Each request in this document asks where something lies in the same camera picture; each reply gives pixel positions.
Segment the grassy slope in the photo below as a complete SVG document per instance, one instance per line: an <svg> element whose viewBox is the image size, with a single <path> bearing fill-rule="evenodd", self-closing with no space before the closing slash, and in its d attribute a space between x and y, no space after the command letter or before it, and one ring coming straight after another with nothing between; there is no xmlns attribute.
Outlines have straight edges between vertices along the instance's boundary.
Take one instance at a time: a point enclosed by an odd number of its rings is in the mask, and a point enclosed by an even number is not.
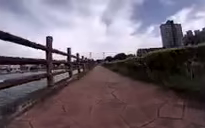
<svg viewBox="0 0 205 128"><path fill-rule="evenodd" d="M205 100L205 44L155 51L142 58L104 66L134 79Z"/></svg>

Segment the stone walkway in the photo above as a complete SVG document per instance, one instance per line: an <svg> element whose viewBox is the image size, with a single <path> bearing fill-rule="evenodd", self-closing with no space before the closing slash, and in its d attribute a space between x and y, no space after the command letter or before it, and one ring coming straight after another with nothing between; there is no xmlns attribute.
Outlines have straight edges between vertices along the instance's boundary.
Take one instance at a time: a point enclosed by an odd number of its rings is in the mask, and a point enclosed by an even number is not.
<svg viewBox="0 0 205 128"><path fill-rule="evenodd" d="M96 67L7 128L205 128L205 104Z"/></svg>

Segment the hedge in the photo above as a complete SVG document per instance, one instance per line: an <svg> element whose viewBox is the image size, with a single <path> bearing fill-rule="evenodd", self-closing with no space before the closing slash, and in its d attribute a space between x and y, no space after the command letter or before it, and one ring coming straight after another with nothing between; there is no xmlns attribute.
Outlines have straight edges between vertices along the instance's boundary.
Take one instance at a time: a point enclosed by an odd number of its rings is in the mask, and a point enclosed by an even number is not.
<svg viewBox="0 0 205 128"><path fill-rule="evenodd" d="M205 45L158 50L104 66L134 79L205 99Z"/></svg>

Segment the sky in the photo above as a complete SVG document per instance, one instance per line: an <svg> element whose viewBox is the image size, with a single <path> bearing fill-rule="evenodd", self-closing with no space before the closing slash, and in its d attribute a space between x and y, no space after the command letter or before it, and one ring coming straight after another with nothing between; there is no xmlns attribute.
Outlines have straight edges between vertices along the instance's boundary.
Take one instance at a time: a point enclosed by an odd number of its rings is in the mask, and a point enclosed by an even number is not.
<svg viewBox="0 0 205 128"><path fill-rule="evenodd" d="M0 0L0 30L95 59L162 47L159 26L205 27L205 0ZM45 58L43 51L0 41L0 55Z"/></svg>

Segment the fence rail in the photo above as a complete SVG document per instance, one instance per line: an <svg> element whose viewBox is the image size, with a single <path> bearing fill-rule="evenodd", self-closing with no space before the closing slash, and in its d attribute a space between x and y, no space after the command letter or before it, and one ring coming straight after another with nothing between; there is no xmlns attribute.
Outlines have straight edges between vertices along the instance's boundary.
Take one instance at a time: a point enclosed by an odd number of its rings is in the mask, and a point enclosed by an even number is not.
<svg viewBox="0 0 205 128"><path fill-rule="evenodd" d="M35 64L35 65L45 65L46 73L41 73L38 75L31 75L21 78L8 79L3 82L0 82L0 90L22 85L25 83L29 83L32 81L41 80L43 78L47 78L48 87L52 87L55 85L54 76L60 75L68 72L69 77L73 76L73 69L77 69L78 73L81 73L81 69L83 71L93 67L94 61L89 60L87 58L80 58L79 53L75 55L71 54L71 48L67 48L67 53L63 51L59 51L57 49L53 49L53 38L51 36L46 37L46 46L29 41L27 39L12 35L7 32L0 31L0 40L12 42L15 44L23 45L26 47L40 49L45 51L46 59L33 59L33 58L20 58L20 57L5 57L0 56L0 65L25 65L25 64ZM53 60L52 54L59 54L63 56L67 56L67 60ZM55 68L55 65L64 64L66 70L59 72L52 72Z"/></svg>

